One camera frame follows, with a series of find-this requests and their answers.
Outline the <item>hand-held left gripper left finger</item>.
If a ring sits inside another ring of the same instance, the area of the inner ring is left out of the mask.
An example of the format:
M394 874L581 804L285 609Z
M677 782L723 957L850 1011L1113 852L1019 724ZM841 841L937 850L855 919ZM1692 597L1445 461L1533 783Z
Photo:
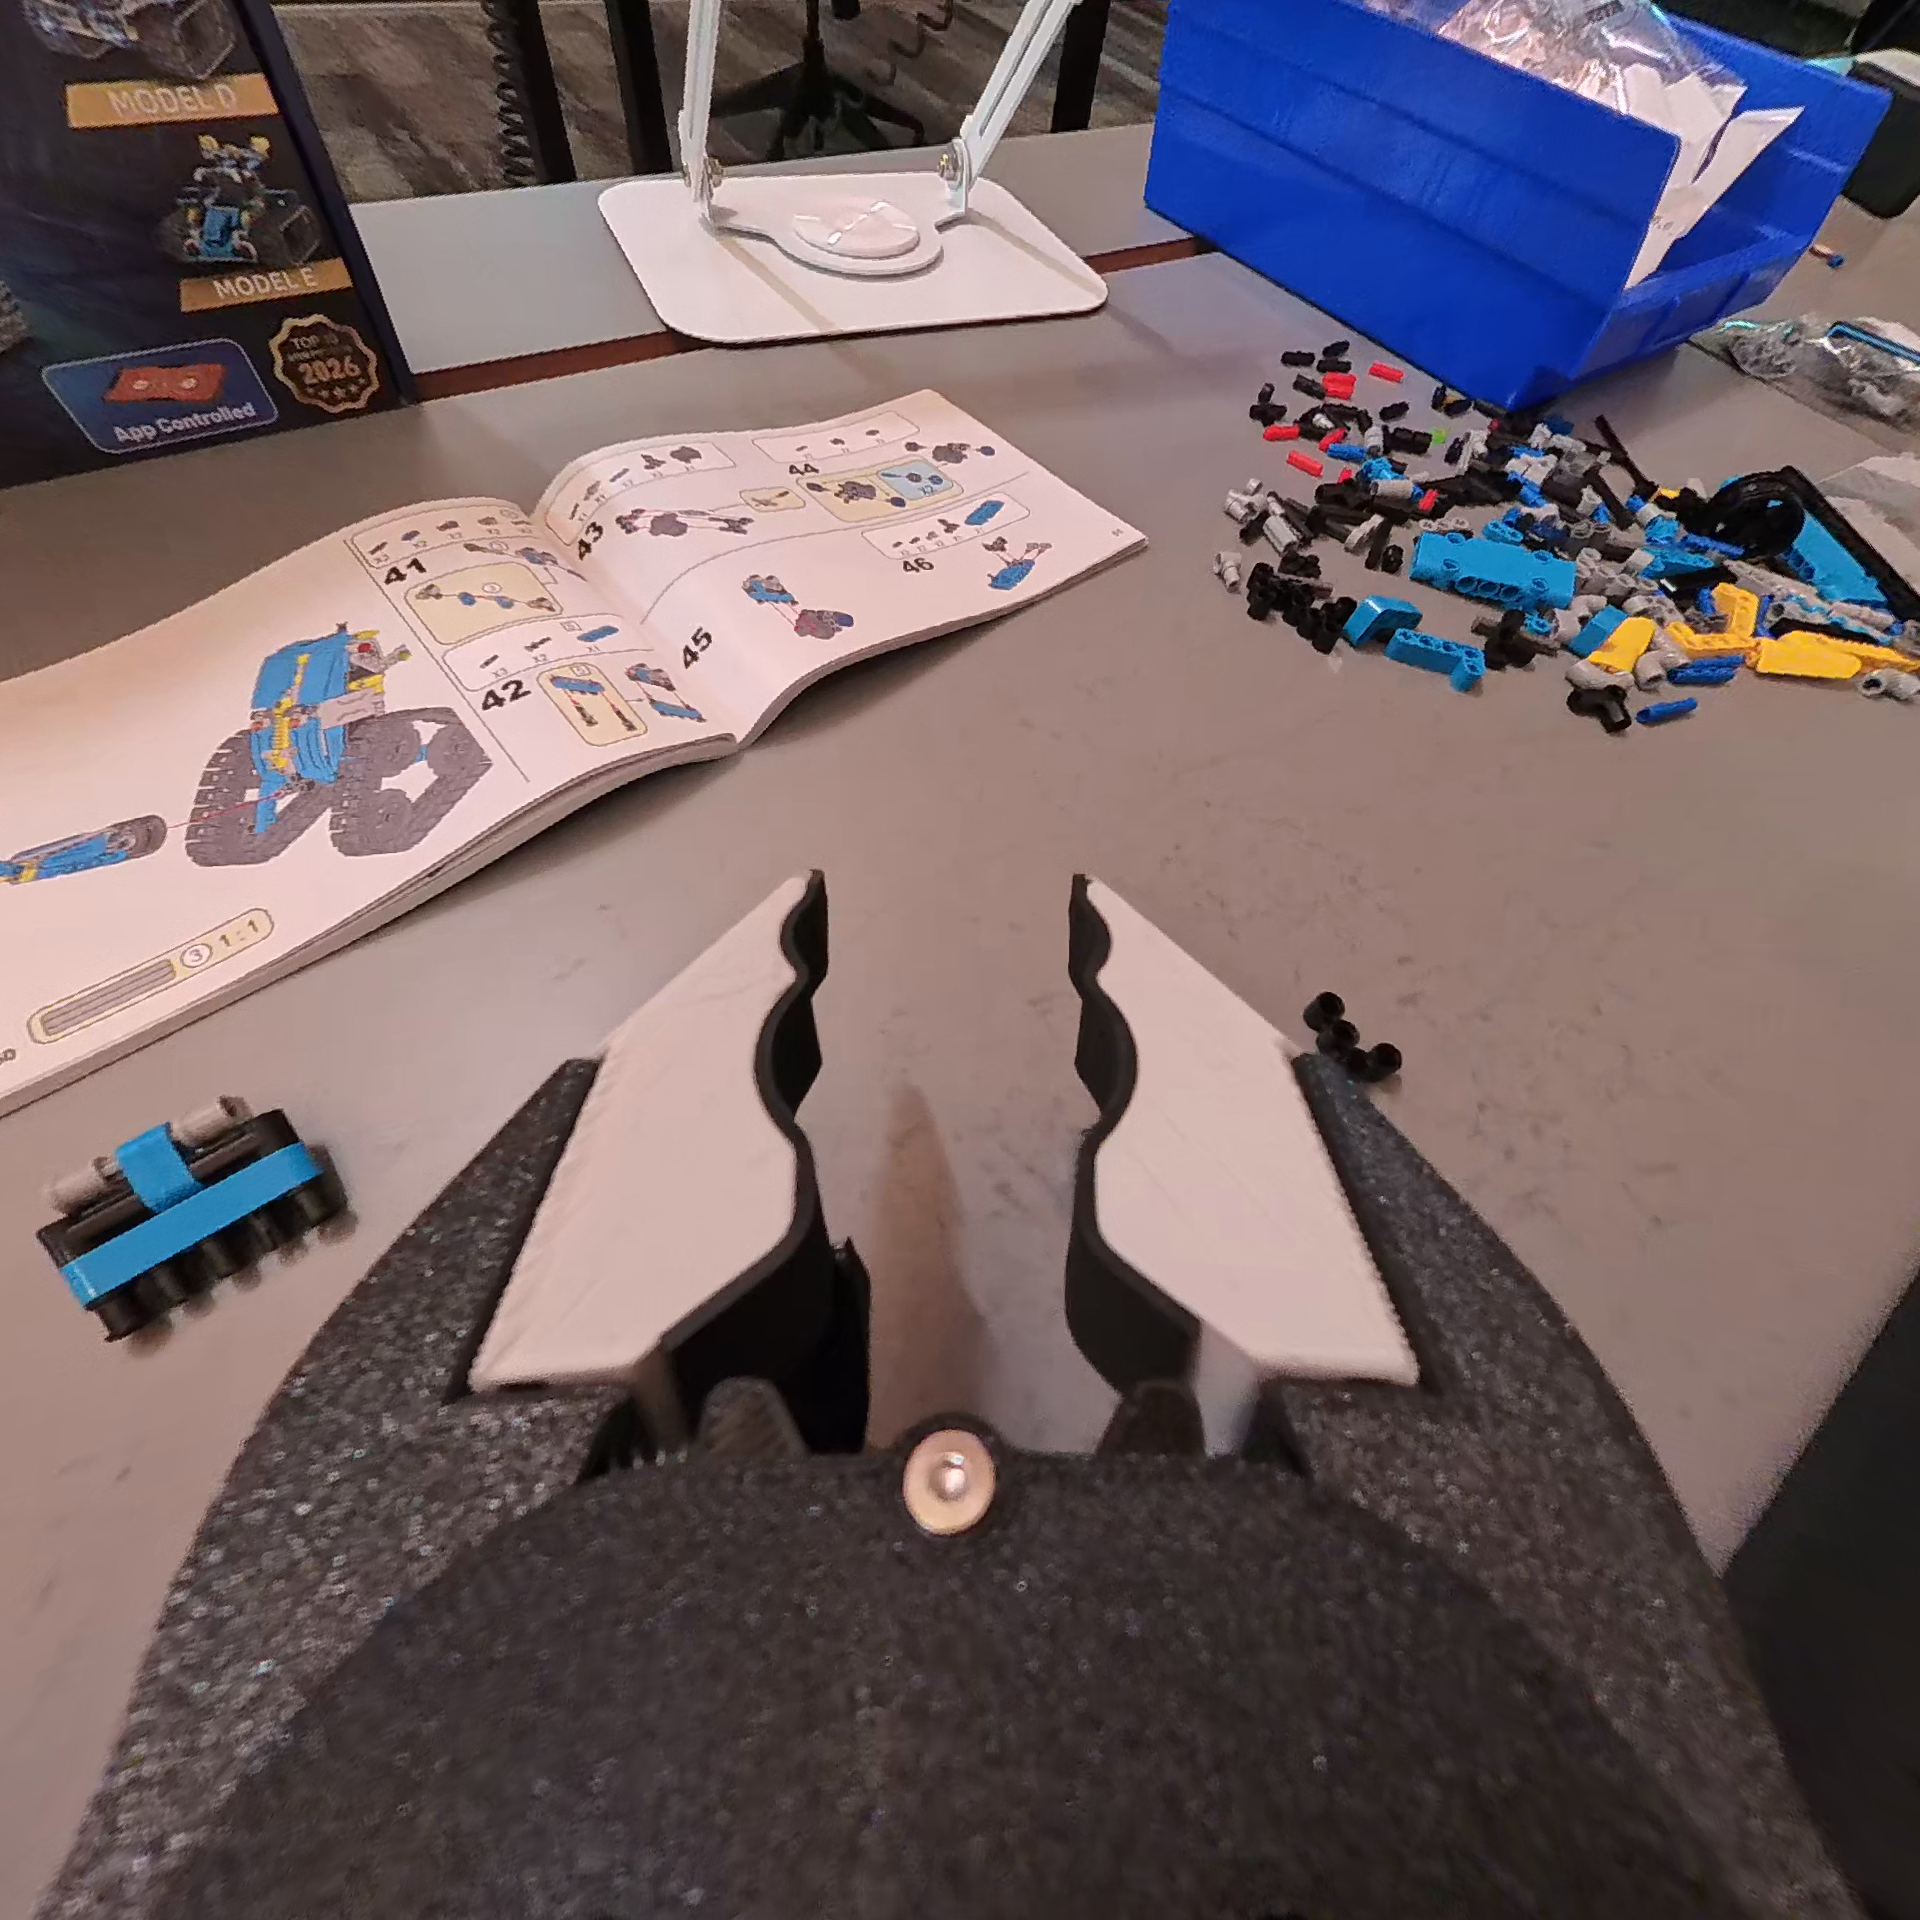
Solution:
M759 1378L806 1449L863 1449L873 1293L799 1126L827 930L825 876L789 877L611 1035L474 1393L621 1388L675 1447L721 1383Z

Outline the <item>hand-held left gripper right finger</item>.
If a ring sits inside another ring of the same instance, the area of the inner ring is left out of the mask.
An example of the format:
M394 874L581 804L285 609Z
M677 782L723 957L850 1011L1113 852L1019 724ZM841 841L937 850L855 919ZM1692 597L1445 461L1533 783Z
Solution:
M1075 876L1071 1065L1095 1101L1063 1274L1076 1351L1178 1394L1215 1457L1295 1457L1287 1386L1422 1380L1303 1054L1113 887Z

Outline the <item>blue black brick assembly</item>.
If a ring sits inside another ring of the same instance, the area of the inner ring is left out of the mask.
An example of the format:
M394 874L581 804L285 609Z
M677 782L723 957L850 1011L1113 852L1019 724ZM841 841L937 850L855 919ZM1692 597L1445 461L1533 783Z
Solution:
M53 1181L39 1247L108 1342L333 1226L339 1173L285 1110L220 1094Z

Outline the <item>pile of building brick pieces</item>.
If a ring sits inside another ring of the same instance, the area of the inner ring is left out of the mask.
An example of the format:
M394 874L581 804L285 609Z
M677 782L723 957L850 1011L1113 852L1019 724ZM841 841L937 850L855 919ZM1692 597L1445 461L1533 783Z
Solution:
M1253 621L1319 655L1379 654L1477 692L1557 665L1607 735L1678 724L1739 676L1916 707L1916 558L1868 503L1796 467L1660 484L1614 425L1500 417L1334 339L1279 356L1249 417L1309 495L1249 477L1222 495L1213 575Z

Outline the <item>open instruction booklet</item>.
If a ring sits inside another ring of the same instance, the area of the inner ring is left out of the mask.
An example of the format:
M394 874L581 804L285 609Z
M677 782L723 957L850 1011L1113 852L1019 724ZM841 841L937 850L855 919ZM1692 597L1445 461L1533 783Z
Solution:
M4 1114L1146 549L937 390L363 519L4 683Z

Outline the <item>white laptop stand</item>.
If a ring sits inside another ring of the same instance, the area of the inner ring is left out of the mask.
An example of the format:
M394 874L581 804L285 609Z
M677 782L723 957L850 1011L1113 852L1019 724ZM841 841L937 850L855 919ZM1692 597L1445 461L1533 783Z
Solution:
M678 180L634 178L598 211L660 323L707 346L774 346L1093 314L1107 282L988 162L1071 2L1031 2L937 172L727 182L707 138L723 7L687 10Z

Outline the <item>clear bag of grey parts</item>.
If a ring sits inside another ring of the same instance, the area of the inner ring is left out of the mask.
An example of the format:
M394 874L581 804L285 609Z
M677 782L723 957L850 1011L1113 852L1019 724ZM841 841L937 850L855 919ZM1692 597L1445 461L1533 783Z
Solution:
M1692 346L1819 409L1901 433L1917 428L1917 332L1905 323L1722 321Z

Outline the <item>blue plastic bin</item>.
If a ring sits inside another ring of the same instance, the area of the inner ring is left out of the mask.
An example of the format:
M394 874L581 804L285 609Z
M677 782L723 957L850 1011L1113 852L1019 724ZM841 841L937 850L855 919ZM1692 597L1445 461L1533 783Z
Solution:
M1142 198L1479 401L1554 401L1767 299L1889 113L1699 42L1793 121L1642 282L1676 138L1364 4L1170 4Z

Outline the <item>dark robot kit box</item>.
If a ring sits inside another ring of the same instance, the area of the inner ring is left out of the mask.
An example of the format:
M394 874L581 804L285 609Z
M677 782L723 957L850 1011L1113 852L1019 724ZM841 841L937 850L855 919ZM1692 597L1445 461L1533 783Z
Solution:
M273 4L2 4L2 484L417 401Z

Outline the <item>black office chair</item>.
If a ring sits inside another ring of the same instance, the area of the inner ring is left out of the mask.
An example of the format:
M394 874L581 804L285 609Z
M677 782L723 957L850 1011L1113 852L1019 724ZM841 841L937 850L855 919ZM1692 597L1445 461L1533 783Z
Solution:
M779 66L746 86L715 93L711 116L733 121L774 113L774 130L762 155L763 162L795 161L812 139L814 154L825 154L831 132L845 132L861 154L900 154L906 146L927 143L919 116L884 102L853 78L831 68L825 52L823 4L805 2L799 60ZM893 141L883 127L906 132Z

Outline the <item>crumpled clear plastic bag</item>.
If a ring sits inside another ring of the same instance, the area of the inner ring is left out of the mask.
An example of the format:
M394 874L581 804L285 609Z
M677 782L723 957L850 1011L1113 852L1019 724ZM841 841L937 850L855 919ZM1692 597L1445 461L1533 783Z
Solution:
M1375 2L1375 12L1676 139L1625 286L1657 271L1802 115L1799 105L1743 109L1747 83L1650 2Z

